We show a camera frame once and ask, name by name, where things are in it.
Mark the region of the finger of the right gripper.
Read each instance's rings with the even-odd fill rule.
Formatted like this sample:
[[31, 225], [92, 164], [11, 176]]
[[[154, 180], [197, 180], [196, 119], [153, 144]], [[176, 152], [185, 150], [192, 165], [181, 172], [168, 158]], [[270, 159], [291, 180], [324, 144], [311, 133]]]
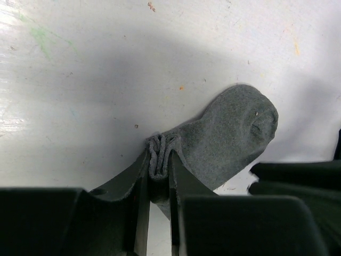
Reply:
[[340, 184], [340, 160], [315, 163], [258, 163], [250, 172], [261, 180], [296, 184]]
[[280, 182], [254, 182], [252, 195], [293, 196], [302, 200], [313, 214], [330, 255], [340, 255], [340, 191]]

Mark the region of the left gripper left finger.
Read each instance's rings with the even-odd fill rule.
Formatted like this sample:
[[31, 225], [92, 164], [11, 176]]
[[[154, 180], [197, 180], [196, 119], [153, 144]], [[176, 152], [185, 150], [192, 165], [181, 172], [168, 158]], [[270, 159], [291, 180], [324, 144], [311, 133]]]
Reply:
[[143, 151], [131, 166], [89, 192], [113, 208], [109, 214], [109, 220], [114, 224], [112, 230], [123, 239], [123, 244], [116, 243], [115, 247], [124, 252], [147, 251], [150, 159], [150, 153]]

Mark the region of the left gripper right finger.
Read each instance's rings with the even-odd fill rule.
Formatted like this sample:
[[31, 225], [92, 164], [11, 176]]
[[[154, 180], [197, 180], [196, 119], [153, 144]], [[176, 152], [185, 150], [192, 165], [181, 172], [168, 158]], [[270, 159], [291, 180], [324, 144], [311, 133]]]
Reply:
[[184, 166], [175, 151], [170, 154], [167, 169], [172, 244], [187, 245], [187, 238], [202, 240], [201, 221], [208, 220], [204, 206], [217, 195]]

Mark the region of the grey sock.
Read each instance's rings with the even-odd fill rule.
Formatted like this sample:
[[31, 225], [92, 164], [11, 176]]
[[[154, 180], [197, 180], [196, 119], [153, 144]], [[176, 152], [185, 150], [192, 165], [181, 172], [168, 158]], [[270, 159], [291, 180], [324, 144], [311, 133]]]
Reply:
[[171, 217], [166, 186], [173, 151], [187, 170], [215, 190], [264, 152], [277, 127], [278, 112], [258, 89], [246, 84], [227, 88], [197, 120], [147, 139], [152, 202]]

